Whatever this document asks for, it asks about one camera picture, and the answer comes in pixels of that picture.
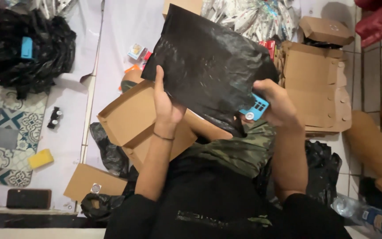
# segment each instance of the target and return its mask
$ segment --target patterned rug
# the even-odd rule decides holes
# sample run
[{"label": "patterned rug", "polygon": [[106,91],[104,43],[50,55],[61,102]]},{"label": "patterned rug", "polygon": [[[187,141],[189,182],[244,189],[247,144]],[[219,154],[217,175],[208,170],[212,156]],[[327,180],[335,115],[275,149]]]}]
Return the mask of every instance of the patterned rug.
[{"label": "patterned rug", "polygon": [[32,178],[27,159],[38,147],[48,95],[16,96],[0,86],[0,184],[26,187]]}]

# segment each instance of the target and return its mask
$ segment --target black phone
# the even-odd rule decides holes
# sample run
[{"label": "black phone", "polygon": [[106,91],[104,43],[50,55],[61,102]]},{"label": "black phone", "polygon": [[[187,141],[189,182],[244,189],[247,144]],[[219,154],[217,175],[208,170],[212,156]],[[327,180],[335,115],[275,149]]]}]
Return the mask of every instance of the black phone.
[{"label": "black phone", "polygon": [[49,209],[51,190],[49,189],[10,189],[7,195],[7,208]]}]

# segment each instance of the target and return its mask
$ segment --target bracelet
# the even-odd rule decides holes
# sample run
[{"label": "bracelet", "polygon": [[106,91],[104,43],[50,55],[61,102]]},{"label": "bracelet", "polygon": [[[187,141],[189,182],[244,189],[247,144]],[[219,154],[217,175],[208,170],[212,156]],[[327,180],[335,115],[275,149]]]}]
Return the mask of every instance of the bracelet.
[{"label": "bracelet", "polygon": [[173,137],[173,139],[168,139],[168,138],[163,138],[162,136],[156,134],[156,132],[153,132],[153,134],[161,139],[164,139],[164,140],[169,140],[169,141],[174,141],[175,140],[175,137]]}]

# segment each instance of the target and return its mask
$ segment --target plastic water bottle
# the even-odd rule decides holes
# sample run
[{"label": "plastic water bottle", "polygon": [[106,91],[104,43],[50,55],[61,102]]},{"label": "plastic water bottle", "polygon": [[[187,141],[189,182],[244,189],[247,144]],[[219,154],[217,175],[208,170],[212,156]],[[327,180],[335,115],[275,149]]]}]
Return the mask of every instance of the plastic water bottle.
[{"label": "plastic water bottle", "polygon": [[337,193],[331,207],[341,216],[382,236],[382,210]]}]

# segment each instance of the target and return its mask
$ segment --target hand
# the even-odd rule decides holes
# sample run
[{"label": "hand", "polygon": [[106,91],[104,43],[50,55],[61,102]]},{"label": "hand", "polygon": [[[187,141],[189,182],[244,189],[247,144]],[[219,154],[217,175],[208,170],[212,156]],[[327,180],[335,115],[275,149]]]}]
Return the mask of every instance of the hand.
[{"label": "hand", "polygon": [[274,126],[304,129],[304,123],[297,117],[297,109],[284,88],[271,79],[257,80],[254,82],[253,88],[262,91],[269,102],[268,109],[262,115],[264,120]]},{"label": "hand", "polygon": [[156,81],[154,86],[154,104],[156,107],[156,128],[157,134],[173,138],[176,125],[184,117],[186,107],[177,103],[172,103],[163,87],[163,68],[156,67]]}]

